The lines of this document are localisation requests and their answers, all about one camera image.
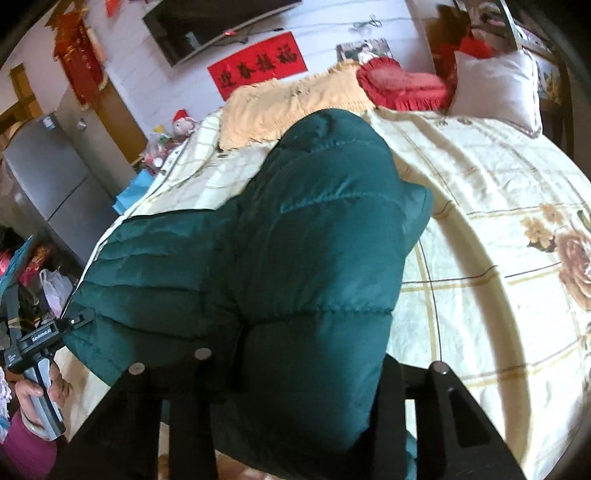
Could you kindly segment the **magenta sleeve forearm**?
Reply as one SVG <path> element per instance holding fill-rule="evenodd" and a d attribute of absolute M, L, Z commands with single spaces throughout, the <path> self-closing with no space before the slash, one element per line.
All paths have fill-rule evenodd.
<path fill-rule="evenodd" d="M 18 411 L 1 444 L 1 477 L 46 479 L 59 450 L 57 441 L 49 441 L 31 431 L 28 419 Z"/>

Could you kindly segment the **person's left hand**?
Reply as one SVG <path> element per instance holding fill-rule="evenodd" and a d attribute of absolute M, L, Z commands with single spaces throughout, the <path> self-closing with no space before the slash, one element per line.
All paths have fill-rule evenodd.
<path fill-rule="evenodd" d="M 72 385 L 63 378 L 59 367 L 50 363 L 49 378 L 51 385 L 48 390 L 49 398 L 62 408 L 72 393 Z M 42 427 L 42 421 L 32 402 L 33 398 L 41 398 L 44 394 L 43 388 L 35 382 L 23 378 L 15 384 L 15 393 L 19 402 L 21 414 L 33 425 Z"/>

